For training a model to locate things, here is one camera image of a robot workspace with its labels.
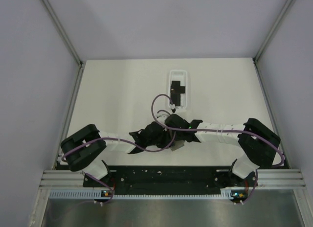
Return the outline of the grey leather card holder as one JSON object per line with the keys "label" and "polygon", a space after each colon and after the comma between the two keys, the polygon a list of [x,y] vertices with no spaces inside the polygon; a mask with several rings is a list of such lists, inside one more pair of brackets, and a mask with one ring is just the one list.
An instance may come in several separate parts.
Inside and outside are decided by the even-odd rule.
{"label": "grey leather card holder", "polygon": [[175,141],[173,145],[170,147],[171,151],[175,151],[184,146],[184,141]]}

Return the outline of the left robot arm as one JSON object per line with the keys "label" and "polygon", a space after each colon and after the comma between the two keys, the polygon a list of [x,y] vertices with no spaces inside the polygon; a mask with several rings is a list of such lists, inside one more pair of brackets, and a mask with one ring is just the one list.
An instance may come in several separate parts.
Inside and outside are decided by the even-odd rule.
{"label": "left robot arm", "polygon": [[100,133],[94,124],[89,124],[61,142],[61,161],[68,164],[70,171],[81,170],[93,176],[100,186],[106,186],[110,183],[111,175],[105,163],[104,152],[129,155],[144,151],[156,153],[174,145],[175,138],[175,132],[164,129],[156,122],[125,137]]}

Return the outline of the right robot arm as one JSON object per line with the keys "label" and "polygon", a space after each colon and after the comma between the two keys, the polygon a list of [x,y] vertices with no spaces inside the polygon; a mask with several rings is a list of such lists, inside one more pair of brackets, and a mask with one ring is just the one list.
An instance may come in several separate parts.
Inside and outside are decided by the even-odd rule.
{"label": "right robot arm", "polygon": [[258,119],[249,118],[244,124],[213,124],[194,119],[186,121],[177,114],[165,120],[167,129],[176,132],[176,138],[187,142],[216,142],[242,148],[244,155],[235,159],[228,173],[232,185],[239,186],[257,169],[273,166],[281,138]]}

